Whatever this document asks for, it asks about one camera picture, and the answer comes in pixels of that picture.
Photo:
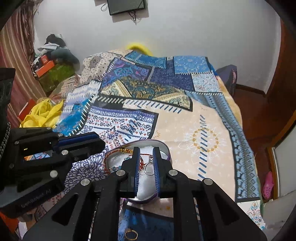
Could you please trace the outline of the purple heart-shaped tin box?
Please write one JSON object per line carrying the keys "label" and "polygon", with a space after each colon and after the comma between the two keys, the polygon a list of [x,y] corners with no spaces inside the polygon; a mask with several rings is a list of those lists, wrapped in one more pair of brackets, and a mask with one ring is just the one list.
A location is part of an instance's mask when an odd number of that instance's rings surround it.
{"label": "purple heart-shaped tin box", "polygon": [[121,169],[123,161],[132,157],[133,148],[135,147],[140,149],[139,184],[137,194],[130,202],[138,204],[148,203],[157,196],[152,157],[153,149],[158,147],[161,157],[169,161],[171,160],[170,150],[165,143],[158,140],[147,139],[134,141],[110,150],[105,155],[105,169],[109,173]]}

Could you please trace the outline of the yellow cloth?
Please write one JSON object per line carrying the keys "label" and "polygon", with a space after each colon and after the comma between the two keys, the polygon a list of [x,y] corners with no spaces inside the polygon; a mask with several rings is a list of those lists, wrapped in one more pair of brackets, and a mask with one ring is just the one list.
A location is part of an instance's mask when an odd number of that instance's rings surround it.
{"label": "yellow cloth", "polygon": [[45,98],[36,104],[20,123],[20,128],[55,128],[62,113],[64,101]]}

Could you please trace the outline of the green patterned bag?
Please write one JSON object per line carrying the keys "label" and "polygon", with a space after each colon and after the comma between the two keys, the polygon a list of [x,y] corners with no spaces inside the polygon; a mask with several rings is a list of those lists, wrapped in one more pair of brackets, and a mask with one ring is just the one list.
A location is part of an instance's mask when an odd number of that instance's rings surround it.
{"label": "green patterned bag", "polygon": [[39,83],[46,94],[52,92],[63,80],[73,76],[72,65],[56,64],[53,68],[39,77]]}

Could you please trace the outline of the patterned patchwork bedspread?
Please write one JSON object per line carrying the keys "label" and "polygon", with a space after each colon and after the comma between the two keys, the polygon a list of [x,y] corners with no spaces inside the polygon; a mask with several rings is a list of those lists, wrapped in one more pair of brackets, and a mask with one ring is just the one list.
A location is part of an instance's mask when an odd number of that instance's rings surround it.
{"label": "patterned patchwork bedspread", "polygon": [[[110,173],[105,155],[140,140],[165,143],[174,169],[191,179],[213,179],[261,230],[259,181],[253,152],[242,130],[240,110],[205,57],[157,58],[110,51],[84,60],[78,83],[62,93],[54,128],[67,136],[96,132],[100,154],[73,165],[65,189],[38,206],[33,227],[82,179]],[[173,201],[121,199],[119,240],[173,240]]]}

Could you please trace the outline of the orange box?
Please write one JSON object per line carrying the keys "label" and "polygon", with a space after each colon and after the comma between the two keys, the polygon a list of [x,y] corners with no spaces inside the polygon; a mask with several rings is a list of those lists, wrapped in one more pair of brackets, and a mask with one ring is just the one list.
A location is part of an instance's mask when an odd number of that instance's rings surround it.
{"label": "orange box", "polygon": [[51,70],[54,66],[55,66],[55,63],[54,63],[54,61],[51,60],[51,61],[47,62],[44,66],[42,66],[41,68],[39,68],[36,71],[36,75],[38,77],[41,77],[42,75],[44,75],[45,73],[47,73],[49,70]]}

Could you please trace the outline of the pink croc shoe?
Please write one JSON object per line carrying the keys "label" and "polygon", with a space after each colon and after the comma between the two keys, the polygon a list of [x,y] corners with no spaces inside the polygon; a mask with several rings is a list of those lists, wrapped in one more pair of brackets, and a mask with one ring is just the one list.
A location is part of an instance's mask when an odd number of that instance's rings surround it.
{"label": "pink croc shoe", "polygon": [[274,187],[273,173],[269,171],[265,177],[265,182],[262,187],[262,197],[265,200],[269,200],[271,198],[273,187]]}

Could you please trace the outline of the pile of clothes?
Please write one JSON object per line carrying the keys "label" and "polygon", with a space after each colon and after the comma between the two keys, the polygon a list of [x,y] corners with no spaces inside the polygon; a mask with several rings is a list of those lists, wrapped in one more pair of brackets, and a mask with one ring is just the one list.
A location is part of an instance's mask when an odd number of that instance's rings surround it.
{"label": "pile of clothes", "polygon": [[45,44],[37,48],[35,52],[35,59],[31,63],[31,67],[38,69],[43,66],[41,57],[46,56],[49,61],[56,63],[71,64],[75,71],[80,69],[80,61],[74,56],[66,46],[65,41],[61,37],[57,37],[55,34],[50,34],[46,38]]}

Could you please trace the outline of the yellow pillow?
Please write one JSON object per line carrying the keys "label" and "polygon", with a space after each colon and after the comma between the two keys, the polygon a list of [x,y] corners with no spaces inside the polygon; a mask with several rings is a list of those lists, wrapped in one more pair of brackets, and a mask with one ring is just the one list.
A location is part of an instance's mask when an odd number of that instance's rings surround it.
{"label": "yellow pillow", "polygon": [[147,56],[153,56],[152,52],[148,49],[148,47],[137,42],[129,43],[126,46],[126,49],[138,51],[139,53],[145,54]]}

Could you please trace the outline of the striped curtain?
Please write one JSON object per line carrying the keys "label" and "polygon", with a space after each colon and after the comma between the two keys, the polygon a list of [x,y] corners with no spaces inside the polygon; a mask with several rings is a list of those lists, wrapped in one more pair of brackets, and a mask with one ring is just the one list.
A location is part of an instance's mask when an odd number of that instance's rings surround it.
{"label": "striped curtain", "polygon": [[14,128],[20,125],[18,115],[24,105],[30,99],[46,96],[31,70],[35,59],[34,15],[39,4],[40,1],[24,1],[1,30],[1,67],[16,70],[7,109],[8,121]]}

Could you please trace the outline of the brown wooden door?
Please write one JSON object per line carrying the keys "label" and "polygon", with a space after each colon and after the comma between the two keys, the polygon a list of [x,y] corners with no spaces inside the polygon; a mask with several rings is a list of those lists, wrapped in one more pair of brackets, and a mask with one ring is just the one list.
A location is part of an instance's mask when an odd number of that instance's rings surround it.
{"label": "brown wooden door", "polygon": [[234,95],[254,152],[264,149],[295,112],[295,35],[284,21],[280,24],[280,53],[267,93],[239,85]]}

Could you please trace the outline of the black wall television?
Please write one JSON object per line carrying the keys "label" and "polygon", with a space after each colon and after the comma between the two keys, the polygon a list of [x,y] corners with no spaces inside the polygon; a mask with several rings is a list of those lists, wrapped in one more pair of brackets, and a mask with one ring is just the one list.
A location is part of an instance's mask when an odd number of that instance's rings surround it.
{"label": "black wall television", "polygon": [[109,14],[116,15],[146,8],[146,0],[107,0]]}

